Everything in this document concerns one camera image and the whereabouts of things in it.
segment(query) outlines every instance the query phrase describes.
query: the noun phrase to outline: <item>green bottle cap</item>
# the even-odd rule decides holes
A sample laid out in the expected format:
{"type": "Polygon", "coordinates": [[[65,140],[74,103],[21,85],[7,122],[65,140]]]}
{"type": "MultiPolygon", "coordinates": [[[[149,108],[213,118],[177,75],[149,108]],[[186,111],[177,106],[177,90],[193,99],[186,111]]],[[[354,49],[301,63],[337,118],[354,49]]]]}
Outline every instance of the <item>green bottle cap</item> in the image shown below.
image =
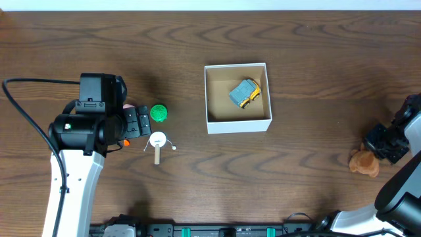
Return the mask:
{"type": "Polygon", "coordinates": [[[168,115],[168,111],[164,105],[154,105],[151,109],[151,117],[157,122],[164,122],[168,115]]]}

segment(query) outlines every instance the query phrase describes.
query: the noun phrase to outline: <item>toy truck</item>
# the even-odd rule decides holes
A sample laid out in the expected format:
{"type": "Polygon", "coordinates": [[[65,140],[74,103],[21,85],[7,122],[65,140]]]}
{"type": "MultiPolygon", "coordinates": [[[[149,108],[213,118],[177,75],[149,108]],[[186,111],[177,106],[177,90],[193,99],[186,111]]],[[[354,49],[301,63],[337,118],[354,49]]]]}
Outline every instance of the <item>toy truck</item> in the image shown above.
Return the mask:
{"type": "Polygon", "coordinates": [[[245,109],[250,104],[250,100],[259,98],[260,87],[252,79],[243,80],[239,86],[230,92],[230,99],[238,107],[245,109]]]}

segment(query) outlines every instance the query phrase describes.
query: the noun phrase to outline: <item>brown teddy bear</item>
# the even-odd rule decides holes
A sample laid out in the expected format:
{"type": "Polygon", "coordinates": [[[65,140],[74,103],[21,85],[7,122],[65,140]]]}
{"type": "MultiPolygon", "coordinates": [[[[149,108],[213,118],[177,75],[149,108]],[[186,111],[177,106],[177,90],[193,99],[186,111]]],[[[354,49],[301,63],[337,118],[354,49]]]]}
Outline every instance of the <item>brown teddy bear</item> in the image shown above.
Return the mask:
{"type": "Polygon", "coordinates": [[[349,168],[352,172],[358,171],[361,174],[368,174],[372,178],[379,174],[379,160],[373,152],[366,150],[364,144],[361,144],[359,151],[352,150],[351,156],[349,168]]]}

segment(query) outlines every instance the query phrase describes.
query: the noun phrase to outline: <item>wood grain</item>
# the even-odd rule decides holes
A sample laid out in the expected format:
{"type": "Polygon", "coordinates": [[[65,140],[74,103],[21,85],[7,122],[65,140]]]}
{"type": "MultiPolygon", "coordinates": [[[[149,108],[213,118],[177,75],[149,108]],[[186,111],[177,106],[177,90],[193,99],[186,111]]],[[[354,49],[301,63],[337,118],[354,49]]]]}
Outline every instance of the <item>wood grain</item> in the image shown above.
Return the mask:
{"type": "MultiPolygon", "coordinates": [[[[349,152],[421,87],[419,12],[4,13],[0,73],[79,80],[124,77],[129,102],[164,103],[153,123],[177,145],[154,166],[147,138],[111,153],[92,222],[129,213],[177,223],[272,223],[372,203],[408,161],[376,179],[349,172],[349,152]],[[268,132],[208,135],[203,67],[266,62],[268,132]]],[[[42,128],[77,86],[11,84],[42,128]]],[[[0,95],[0,236],[39,236],[50,187],[49,150],[0,95]]]]}

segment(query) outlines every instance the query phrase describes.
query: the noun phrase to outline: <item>white box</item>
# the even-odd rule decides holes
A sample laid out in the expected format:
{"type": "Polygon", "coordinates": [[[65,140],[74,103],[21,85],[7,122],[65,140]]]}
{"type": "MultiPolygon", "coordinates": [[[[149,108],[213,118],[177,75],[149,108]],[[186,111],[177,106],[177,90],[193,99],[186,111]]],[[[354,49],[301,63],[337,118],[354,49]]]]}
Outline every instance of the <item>white box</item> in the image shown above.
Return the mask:
{"type": "Polygon", "coordinates": [[[208,134],[262,132],[272,122],[266,63],[205,66],[205,99],[208,134]],[[259,98],[241,109],[229,93],[248,78],[262,91],[259,98]]]}

